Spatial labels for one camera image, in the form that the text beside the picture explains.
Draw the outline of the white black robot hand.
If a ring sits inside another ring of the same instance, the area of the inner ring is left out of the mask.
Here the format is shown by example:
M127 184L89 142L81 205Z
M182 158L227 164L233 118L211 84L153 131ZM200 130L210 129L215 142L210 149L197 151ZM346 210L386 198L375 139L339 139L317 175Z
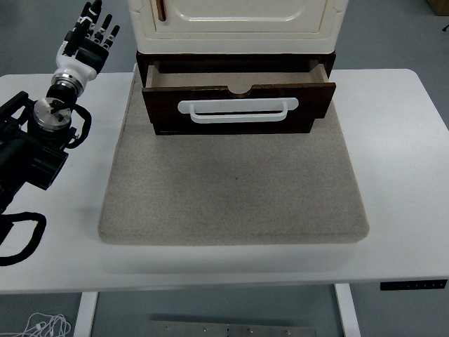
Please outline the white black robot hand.
M112 21L110 14L106 15L99 28L96 27L101 10L101 1L86 2L57 53L58 69L79 81L90 81L101 72L120 30L116 25L108 32Z

